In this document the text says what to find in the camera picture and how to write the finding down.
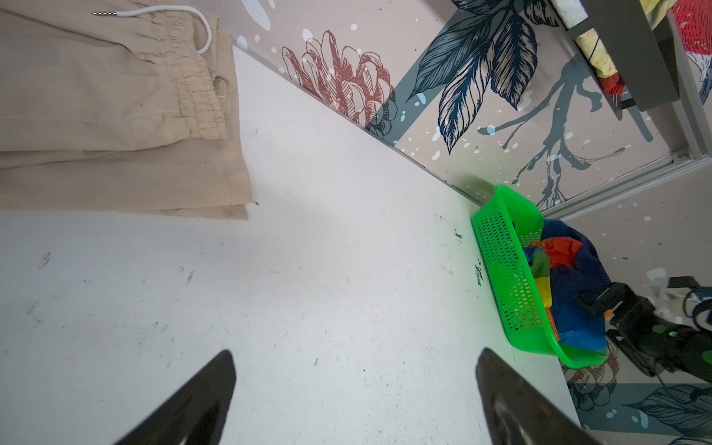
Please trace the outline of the beige shorts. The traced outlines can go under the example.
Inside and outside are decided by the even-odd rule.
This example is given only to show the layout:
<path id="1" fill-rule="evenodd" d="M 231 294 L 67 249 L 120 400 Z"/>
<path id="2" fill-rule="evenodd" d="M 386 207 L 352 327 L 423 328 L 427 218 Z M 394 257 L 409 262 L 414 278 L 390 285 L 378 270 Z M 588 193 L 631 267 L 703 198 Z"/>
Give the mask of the beige shorts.
<path id="1" fill-rule="evenodd" d="M 232 37 L 168 1 L 1 5 L 1 206 L 244 220 Z"/>

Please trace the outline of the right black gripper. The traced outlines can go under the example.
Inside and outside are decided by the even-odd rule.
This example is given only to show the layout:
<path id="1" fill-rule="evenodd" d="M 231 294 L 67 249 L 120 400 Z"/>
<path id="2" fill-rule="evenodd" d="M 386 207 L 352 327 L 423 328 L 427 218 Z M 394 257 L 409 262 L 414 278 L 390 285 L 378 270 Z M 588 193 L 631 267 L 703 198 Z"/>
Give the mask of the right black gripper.
<path id="1" fill-rule="evenodd" d="M 659 376 L 664 371 L 668 324 L 656 316 L 650 300 L 617 282 L 579 291 L 576 300 L 591 315 L 612 313 L 606 337 L 643 374 Z"/>

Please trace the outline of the multicoloured shorts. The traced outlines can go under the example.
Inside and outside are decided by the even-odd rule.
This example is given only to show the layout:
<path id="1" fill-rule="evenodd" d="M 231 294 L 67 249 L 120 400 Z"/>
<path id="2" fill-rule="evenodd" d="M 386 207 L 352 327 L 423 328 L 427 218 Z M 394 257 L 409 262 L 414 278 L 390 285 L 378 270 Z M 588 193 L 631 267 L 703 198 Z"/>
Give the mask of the multicoloured shorts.
<path id="1" fill-rule="evenodd" d="M 546 220 L 540 238 L 523 248 L 556 340 L 587 352 L 606 350 L 606 319 L 578 299 L 611 284 L 598 252 L 585 235 L 559 220 Z"/>

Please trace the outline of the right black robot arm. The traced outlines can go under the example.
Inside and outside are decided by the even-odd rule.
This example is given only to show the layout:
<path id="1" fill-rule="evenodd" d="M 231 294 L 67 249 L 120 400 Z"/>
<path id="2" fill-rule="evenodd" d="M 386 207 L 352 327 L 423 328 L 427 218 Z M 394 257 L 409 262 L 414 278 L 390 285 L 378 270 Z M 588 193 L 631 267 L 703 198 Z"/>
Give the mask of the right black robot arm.
<path id="1" fill-rule="evenodd" d="M 711 329 L 702 326 L 711 312 L 710 287 L 691 276 L 671 278 L 665 290 L 683 291 L 682 312 L 691 322 L 669 321 L 649 298 L 637 295 L 628 285 L 615 282 L 576 294 L 588 313 L 611 312 L 606 337 L 645 375 L 655 378 L 662 371 L 682 371 L 711 381 Z"/>

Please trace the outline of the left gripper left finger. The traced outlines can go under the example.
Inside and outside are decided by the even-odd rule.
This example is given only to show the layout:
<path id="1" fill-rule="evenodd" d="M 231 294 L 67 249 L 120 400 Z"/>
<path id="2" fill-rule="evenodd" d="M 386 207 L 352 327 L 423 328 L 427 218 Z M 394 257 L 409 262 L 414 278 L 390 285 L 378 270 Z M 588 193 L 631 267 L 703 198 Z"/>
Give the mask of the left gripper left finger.
<path id="1" fill-rule="evenodd" d="M 218 444 L 237 382 L 233 355 L 222 350 L 120 444 Z"/>

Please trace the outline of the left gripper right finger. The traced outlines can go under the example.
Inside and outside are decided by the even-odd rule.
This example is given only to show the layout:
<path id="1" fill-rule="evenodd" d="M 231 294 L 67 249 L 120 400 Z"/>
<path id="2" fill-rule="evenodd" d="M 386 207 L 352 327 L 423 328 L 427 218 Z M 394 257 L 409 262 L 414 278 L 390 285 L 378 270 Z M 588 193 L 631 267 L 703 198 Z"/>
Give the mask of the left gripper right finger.
<path id="1" fill-rule="evenodd" d="M 597 443 L 493 350 L 482 350 L 476 378 L 492 443 Z"/>

